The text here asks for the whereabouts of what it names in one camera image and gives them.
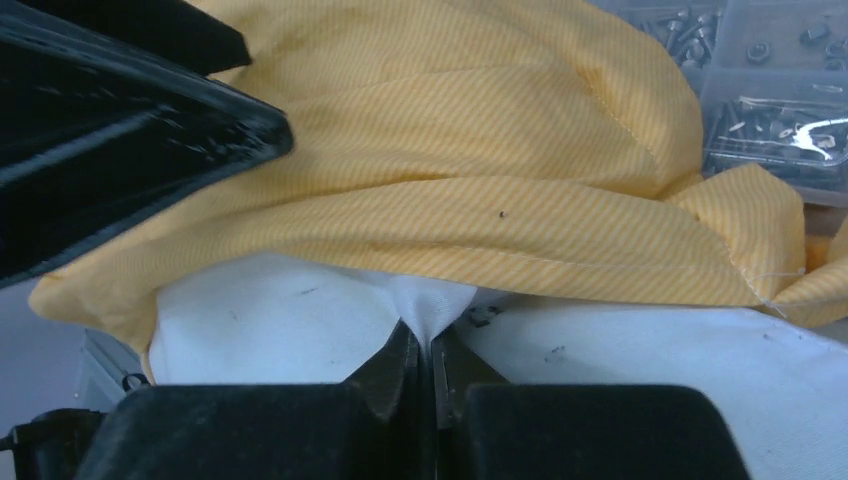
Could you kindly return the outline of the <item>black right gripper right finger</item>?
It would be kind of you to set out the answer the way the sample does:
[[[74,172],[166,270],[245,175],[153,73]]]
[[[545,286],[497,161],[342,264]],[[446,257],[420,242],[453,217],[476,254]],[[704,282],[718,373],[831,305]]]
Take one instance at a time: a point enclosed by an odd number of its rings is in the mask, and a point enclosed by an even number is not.
[[[512,383],[431,344],[439,479],[747,479],[718,410],[674,385]]]

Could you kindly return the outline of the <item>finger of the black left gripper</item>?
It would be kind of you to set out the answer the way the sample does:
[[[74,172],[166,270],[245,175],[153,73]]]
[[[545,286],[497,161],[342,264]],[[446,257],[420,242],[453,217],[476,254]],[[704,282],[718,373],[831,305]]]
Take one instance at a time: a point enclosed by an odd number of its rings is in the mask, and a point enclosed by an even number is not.
[[[252,61],[238,30],[186,1],[57,0],[23,4],[200,75],[247,66]]]
[[[1,10],[1,284],[288,154],[283,111],[27,6]]]

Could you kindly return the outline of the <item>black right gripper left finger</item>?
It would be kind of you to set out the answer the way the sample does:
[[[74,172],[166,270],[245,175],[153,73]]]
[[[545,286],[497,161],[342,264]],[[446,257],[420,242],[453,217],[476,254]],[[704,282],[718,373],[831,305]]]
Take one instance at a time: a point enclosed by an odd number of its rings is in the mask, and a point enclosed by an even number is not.
[[[419,479],[418,343],[398,324],[338,383],[147,387],[105,418],[81,479]]]

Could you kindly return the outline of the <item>orange Mickey Mouse pillowcase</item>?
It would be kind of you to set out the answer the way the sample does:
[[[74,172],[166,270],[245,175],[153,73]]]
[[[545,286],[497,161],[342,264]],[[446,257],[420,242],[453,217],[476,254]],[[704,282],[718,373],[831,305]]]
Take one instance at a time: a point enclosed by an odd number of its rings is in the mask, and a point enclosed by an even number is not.
[[[202,1],[294,151],[42,277],[39,315],[149,350],[167,285],[259,252],[525,294],[847,314],[847,234],[807,264],[801,197],[701,171],[661,46],[585,1]]]

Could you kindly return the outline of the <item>white pillow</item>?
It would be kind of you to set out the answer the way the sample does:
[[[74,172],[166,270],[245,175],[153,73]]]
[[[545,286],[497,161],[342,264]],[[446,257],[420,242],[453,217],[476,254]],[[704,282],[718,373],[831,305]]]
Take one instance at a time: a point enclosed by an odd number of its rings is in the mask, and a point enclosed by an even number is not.
[[[847,348],[740,308],[598,303],[256,254],[156,297],[159,384],[336,383],[398,323],[422,344],[456,326],[506,378],[695,388],[756,479],[847,475]]]

